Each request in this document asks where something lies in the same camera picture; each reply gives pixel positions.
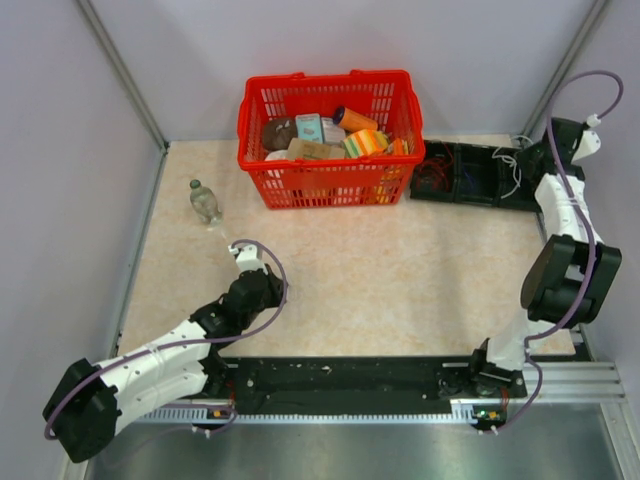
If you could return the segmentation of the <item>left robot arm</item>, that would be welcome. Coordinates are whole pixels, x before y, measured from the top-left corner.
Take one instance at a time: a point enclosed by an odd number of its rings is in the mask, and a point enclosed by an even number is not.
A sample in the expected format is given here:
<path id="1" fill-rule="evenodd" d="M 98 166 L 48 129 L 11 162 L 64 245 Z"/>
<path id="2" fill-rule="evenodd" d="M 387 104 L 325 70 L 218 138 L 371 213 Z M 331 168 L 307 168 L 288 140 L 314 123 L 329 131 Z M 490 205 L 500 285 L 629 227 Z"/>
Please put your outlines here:
<path id="1" fill-rule="evenodd" d="M 72 363 L 43 409 L 45 439 L 81 463 L 159 407 L 220 394 L 227 382 L 220 350 L 256 335 L 251 325 L 262 312 L 280 314 L 287 289 L 285 272 L 244 271 L 226 293 L 147 345 L 97 363 Z"/>

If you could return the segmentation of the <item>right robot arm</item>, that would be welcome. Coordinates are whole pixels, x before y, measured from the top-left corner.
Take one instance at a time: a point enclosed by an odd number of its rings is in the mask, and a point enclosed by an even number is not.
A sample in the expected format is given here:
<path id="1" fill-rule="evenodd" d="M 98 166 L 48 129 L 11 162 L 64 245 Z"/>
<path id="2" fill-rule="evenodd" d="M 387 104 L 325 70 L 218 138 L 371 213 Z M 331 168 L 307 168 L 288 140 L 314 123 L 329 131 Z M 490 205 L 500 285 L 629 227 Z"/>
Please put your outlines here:
<path id="1" fill-rule="evenodd" d="M 535 188 L 547 241 L 522 284 L 522 314 L 472 354 L 466 380 L 478 395 L 515 387 L 548 337 L 592 322 L 620 268 L 620 250 L 607 246 L 591 222 L 585 174 L 576 163 L 599 150 L 598 122 L 551 118 L 542 139 L 516 155 Z"/>

